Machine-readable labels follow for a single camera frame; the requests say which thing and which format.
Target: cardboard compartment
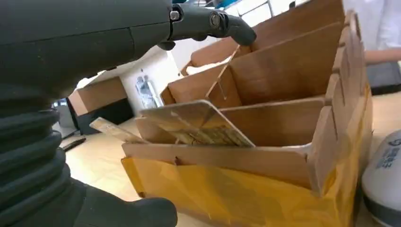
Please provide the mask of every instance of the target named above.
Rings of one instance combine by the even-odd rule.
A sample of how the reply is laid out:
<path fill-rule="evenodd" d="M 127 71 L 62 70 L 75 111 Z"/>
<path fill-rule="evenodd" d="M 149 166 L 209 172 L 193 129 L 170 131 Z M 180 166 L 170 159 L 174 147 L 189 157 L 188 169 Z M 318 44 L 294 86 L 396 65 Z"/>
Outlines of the cardboard compartment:
<path fill-rule="evenodd" d="M 322 95 L 343 23 L 338 0 L 303 4 L 256 25 L 257 39 L 249 47 L 226 38 L 197 50 L 187 66 L 222 61 L 233 52 L 234 57 L 170 83 L 161 97 L 166 105 L 207 99 L 224 108 Z"/>
<path fill-rule="evenodd" d="M 175 144 L 177 138 L 149 121 L 146 117 L 135 118 L 140 136 L 151 143 Z"/>
<path fill-rule="evenodd" d="M 233 59 L 210 89 L 211 102 L 230 107 L 323 95 L 342 28 L 333 23 Z"/>
<path fill-rule="evenodd" d="M 250 52 L 249 47 L 247 46 L 236 46 L 233 51 L 231 48 L 226 49 L 224 43 L 225 42 L 233 42 L 227 39 L 218 41 L 215 44 L 207 46 L 201 50 L 198 50 L 192 54 L 192 56 L 197 59 L 196 62 L 200 62 L 200 64 L 206 63 L 208 61 L 214 61 L 214 59 L 222 57 L 222 61 L 226 57 L 225 54 L 228 54 L 228 57 L 231 56 L 231 61 L 234 58 L 243 56 Z M 161 92 L 160 97 L 163 100 L 165 105 L 174 104 L 174 103 L 183 103 L 189 102 L 197 99 L 208 99 L 207 93 L 210 90 L 211 86 L 214 84 L 218 76 L 225 70 L 227 64 L 222 64 L 216 66 L 214 68 L 193 74 L 191 76 L 184 77 L 182 79 L 171 82 L 167 85 L 167 87 Z"/>
<path fill-rule="evenodd" d="M 256 146 L 299 146 L 312 142 L 323 98 L 221 109 Z"/>

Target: cardboard slot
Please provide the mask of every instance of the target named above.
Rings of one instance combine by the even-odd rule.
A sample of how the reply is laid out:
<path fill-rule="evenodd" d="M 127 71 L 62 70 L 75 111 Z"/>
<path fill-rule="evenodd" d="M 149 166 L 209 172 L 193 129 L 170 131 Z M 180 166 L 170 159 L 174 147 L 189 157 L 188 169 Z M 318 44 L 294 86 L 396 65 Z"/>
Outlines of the cardboard slot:
<path fill-rule="evenodd" d="M 352 70 L 354 74 L 351 75 L 351 66 L 347 54 L 348 48 L 350 48 L 348 44 L 338 48 L 332 71 L 340 76 L 345 98 L 346 115 L 351 116 L 359 98 L 360 77 L 355 75 L 354 70 Z"/>
<path fill-rule="evenodd" d="M 189 145 L 255 146 L 206 100 L 145 109 L 141 114 Z"/>
<path fill-rule="evenodd" d="M 225 65 L 176 80 L 167 85 L 176 103 L 205 99 L 210 87 L 217 80 Z"/>
<path fill-rule="evenodd" d="M 261 50 L 335 22 L 344 22 L 341 1 L 306 2 L 253 27 L 258 37 L 251 45 L 251 50 Z"/>
<path fill-rule="evenodd" d="M 298 146 L 310 143 L 324 106 L 323 98 L 221 109 L 256 146 Z"/>
<path fill-rule="evenodd" d="M 135 125 L 138 128 L 140 136 L 150 143 L 175 144 L 177 140 L 146 117 L 135 118 Z"/>
<path fill-rule="evenodd" d="M 360 89 L 355 89 L 356 87 L 361 87 L 361 56 L 360 56 L 360 46 L 361 43 L 357 37 L 356 31 L 352 31 L 350 26 L 347 26 L 343 29 L 342 35 L 345 36 L 345 50 L 348 59 L 348 66 L 349 66 L 349 83 L 350 91 L 349 95 L 351 98 L 352 105 L 355 106 L 360 96 Z"/>
<path fill-rule="evenodd" d="M 325 106 L 320 111 L 312 148 L 307 157 L 311 187 L 319 195 L 324 193 L 324 183 L 337 162 L 340 149 L 337 141 L 332 107 Z"/>
<path fill-rule="evenodd" d="M 164 90 L 160 93 L 160 98 L 162 99 L 164 105 L 170 105 L 175 103 L 175 99 L 170 92 L 168 87 L 164 88 Z"/>
<path fill-rule="evenodd" d="M 217 80 L 211 86 L 209 92 L 206 94 L 217 108 L 241 106 L 242 102 L 238 95 L 235 85 L 233 74 L 230 68 L 222 71 Z"/>
<path fill-rule="evenodd" d="M 336 133 L 338 136 L 344 134 L 350 119 L 350 116 L 347 115 L 345 98 L 343 94 L 344 93 L 339 75 L 331 75 L 325 98 L 327 105 L 332 106 Z"/>
<path fill-rule="evenodd" d="M 367 83 L 366 64 L 365 64 L 365 48 L 361 42 L 358 17 L 354 11 L 351 11 L 351 18 L 349 20 L 349 35 L 350 42 L 353 49 L 353 67 L 356 68 L 357 80 L 360 83 L 360 95 L 365 93 L 365 85 Z"/>
<path fill-rule="evenodd" d="M 229 68 L 242 104 L 324 94 L 341 30 L 342 24 L 330 24 L 233 59 Z"/>

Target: desk surface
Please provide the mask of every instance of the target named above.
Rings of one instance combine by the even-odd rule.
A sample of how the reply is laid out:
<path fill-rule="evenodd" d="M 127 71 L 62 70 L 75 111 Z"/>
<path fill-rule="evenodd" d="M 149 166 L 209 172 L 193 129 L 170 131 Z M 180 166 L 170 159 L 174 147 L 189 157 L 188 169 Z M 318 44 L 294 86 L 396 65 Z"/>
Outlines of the desk surface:
<path fill-rule="evenodd" d="M 401 92 L 373 97 L 373 137 L 370 157 L 382 140 L 390 133 L 401 129 Z M 357 220 L 357 227 L 380 227 L 375 224 L 364 205 Z"/>

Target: white wall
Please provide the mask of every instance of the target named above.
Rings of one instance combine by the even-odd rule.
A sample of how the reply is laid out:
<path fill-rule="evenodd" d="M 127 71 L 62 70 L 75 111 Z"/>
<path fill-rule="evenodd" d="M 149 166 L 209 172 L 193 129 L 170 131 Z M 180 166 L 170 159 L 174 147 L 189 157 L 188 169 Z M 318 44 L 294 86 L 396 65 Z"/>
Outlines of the white wall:
<path fill-rule="evenodd" d="M 198 42 L 193 39 L 184 39 L 175 42 L 175 47 L 171 51 L 177 68 L 181 70 L 191 59 L 191 54 L 207 45 L 216 42 L 217 38 L 207 37 L 205 40 Z"/>
<path fill-rule="evenodd" d="M 242 19 L 253 27 L 271 17 L 269 5 L 265 2 L 266 0 L 242 0 L 226 9 L 226 13 L 233 16 L 242 15 Z"/>
<path fill-rule="evenodd" d="M 168 83 L 179 79 L 175 61 L 166 51 L 160 51 L 152 57 L 138 62 L 133 68 L 121 74 L 122 85 L 136 116 L 139 115 L 139 110 L 144 108 L 135 87 L 138 76 L 144 75 L 140 69 L 143 69 L 144 73 L 149 76 L 158 94 L 164 90 Z"/>
<path fill-rule="evenodd" d="M 294 0 L 271 0 L 271 9 L 273 10 L 273 14 L 275 16 L 280 15 L 281 13 L 286 12 L 289 10 L 289 4 L 293 2 Z"/>

